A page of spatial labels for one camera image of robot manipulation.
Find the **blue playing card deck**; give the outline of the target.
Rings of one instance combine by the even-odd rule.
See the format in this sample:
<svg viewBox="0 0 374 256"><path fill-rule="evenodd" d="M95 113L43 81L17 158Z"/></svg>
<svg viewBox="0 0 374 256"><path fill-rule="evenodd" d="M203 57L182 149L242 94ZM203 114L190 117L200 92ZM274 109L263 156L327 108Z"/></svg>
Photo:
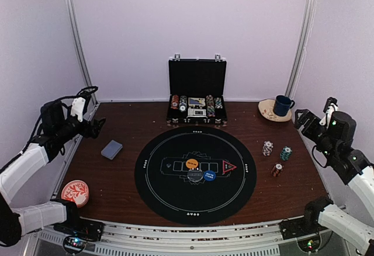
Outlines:
<svg viewBox="0 0 374 256"><path fill-rule="evenodd" d="M123 145L111 140L101 151L101 155L109 160L113 160L119 151L123 148Z"/></svg>

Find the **red black chip stack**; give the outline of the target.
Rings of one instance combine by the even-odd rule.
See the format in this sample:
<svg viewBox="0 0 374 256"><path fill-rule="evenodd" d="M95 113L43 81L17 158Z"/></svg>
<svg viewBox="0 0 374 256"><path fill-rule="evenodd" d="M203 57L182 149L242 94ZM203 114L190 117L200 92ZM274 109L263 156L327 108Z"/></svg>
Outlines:
<svg viewBox="0 0 374 256"><path fill-rule="evenodd" d="M282 170L283 170L283 165L281 163L277 163L273 166L271 175L273 177L278 177L281 174Z"/></svg>

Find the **red triangle all-in marker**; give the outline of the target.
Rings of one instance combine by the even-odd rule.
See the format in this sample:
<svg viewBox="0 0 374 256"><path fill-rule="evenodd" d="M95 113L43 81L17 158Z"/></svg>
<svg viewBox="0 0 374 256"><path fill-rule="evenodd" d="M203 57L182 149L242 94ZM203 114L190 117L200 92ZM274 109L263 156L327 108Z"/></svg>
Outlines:
<svg viewBox="0 0 374 256"><path fill-rule="evenodd" d="M236 169L237 166L236 165L233 165L232 163L226 161L226 160L223 160L223 163L222 163L222 174L223 175L226 175L226 173Z"/></svg>

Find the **orange big blind button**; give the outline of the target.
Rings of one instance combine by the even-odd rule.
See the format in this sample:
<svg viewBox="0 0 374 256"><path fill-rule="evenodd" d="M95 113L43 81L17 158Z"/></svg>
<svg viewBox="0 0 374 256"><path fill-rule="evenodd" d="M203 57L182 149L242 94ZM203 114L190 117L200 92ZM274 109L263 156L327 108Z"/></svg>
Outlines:
<svg viewBox="0 0 374 256"><path fill-rule="evenodd" d="M197 169L199 167L199 162L194 158L189 158L187 159L185 165L189 169Z"/></svg>

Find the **clear round dealer button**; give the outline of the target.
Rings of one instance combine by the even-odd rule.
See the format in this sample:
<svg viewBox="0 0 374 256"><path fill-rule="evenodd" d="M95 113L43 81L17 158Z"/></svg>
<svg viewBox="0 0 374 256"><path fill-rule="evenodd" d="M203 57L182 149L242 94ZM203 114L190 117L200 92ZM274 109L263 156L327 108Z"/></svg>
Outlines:
<svg viewBox="0 0 374 256"><path fill-rule="evenodd" d="M192 183L198 183L203 179L203 172L200 169L190 169L187 178Z"/></svg>

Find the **blue small blind button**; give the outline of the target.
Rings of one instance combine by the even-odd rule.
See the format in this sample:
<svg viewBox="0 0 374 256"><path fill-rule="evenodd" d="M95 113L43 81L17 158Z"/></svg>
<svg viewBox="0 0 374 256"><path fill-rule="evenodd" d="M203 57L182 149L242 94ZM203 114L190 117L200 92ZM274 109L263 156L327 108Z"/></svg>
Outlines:
<svg viewBox="0 0 374 256"><path fill-rule="evenodd" d="M206 181L214 181L216 179L216 173L214 171L211 171L211 170L208 170L208 171L205 171L204 174L203 174L203 178L206 180Z"/></svg>

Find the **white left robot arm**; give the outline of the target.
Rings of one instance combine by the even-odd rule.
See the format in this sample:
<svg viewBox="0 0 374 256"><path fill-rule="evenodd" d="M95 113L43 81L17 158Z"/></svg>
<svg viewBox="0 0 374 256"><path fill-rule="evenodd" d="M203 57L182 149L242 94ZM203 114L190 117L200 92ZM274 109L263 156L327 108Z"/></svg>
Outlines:
<svg viewBox="0 0 374 256"><path fill-rule="evenodd" d="M52 199L49 202L13 209L10 204L22 186L41 168L63 152L65 143L80 135L95 139L106 120L85 120L86 99L76 96L67 106L62 99L48 102L24 148L1 168L1 246L10 247L26 234L54 225L67 234L91 236L93 226L78 213L75 202Z"/></svg>

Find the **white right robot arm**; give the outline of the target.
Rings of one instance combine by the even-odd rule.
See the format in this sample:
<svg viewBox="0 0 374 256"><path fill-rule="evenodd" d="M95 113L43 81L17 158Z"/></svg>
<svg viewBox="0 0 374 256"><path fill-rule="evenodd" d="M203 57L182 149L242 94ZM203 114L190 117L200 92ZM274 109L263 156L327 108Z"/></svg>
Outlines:
<svg viewBox="0 0 374 256"><path fill-rule="evenodd" d="M325 156L326 167L332 168L373 214L373 164L364 153L351 145L356 121L347 113L333 108L320 119L308 109L295 111L295 128L315 143L315 149ZM329 198L308 203L299 227L312 233L319 226L330 229L353 245L361 255L373 255L373 227L341 210Z"/></svg>

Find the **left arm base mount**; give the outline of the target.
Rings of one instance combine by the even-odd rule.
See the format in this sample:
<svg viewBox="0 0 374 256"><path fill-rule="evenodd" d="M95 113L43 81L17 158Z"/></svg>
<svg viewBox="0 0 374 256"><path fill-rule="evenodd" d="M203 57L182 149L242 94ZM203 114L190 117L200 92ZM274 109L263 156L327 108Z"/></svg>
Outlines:
<svg viewBox="0 0 374 256"><path fill-rule="evenodd" d="M88 243L101 240L104 226L102 222L82 219L79 224L68 222L54 224L53 229L65 234L63 249L71 255L77 255L83 252Z"/></svg>

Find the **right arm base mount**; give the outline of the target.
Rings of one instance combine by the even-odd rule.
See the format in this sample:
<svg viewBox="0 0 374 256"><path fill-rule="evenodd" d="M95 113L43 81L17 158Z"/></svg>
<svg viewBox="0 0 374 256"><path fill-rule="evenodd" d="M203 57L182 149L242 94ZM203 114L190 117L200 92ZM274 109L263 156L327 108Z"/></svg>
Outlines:
<svg viewBox="0 0 374 256"><path fill-rule="evenodd" d="M327 228L312 224L307 226L303 217L295 219L283 219L279 223L283 240L295 239L298 248L305 253L317 254L322 251L330 242L333 232L323 236Z"/></svg>

